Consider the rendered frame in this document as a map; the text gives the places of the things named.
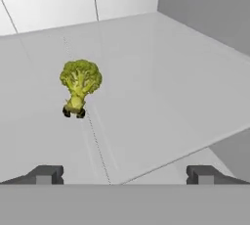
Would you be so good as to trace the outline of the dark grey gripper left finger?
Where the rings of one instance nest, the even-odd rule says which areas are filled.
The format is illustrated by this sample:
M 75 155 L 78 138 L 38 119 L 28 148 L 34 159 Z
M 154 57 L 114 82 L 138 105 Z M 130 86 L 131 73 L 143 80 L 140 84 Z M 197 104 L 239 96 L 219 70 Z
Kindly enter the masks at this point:
M 38 165 L 25 175 L 2 182 L 3 185 L 62 185 L 63 183 L 62 165 Z

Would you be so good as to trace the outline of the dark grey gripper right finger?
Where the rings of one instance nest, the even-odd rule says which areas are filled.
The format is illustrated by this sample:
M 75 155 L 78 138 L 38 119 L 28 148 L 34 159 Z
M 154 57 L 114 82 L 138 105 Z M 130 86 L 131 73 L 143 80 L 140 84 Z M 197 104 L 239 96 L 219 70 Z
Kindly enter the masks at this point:
M 228 176 L 212 165 L 188 165 L 187 184 L 196 185 L 250 185 L 250 182 Z

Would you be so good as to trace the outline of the glass fridge shelf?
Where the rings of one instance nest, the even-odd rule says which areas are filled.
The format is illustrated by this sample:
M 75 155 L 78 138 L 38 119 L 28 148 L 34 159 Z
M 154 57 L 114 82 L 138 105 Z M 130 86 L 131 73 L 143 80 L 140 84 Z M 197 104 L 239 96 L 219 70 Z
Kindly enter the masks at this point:
M 63 114 L 68 61 L 103 82 Z M 0 182 L 122 184 L 250 128 L 250 56 L 159 13 L 0 37 Z

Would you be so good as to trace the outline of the green broccoli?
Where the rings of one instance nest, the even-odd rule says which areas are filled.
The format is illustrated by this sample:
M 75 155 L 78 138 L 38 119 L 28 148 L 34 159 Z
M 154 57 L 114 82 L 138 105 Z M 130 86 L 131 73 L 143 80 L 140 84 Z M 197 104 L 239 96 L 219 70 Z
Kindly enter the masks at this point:
M 60 81 L 70 93 L 70 99 L 63 106 L 62 113 L 65 117 L 74 113 L 77 118 L 83 118 L 85 97 L 98 90 L 103 82 L 98 66 L 83 59 L 68 61 L 63 66 Z

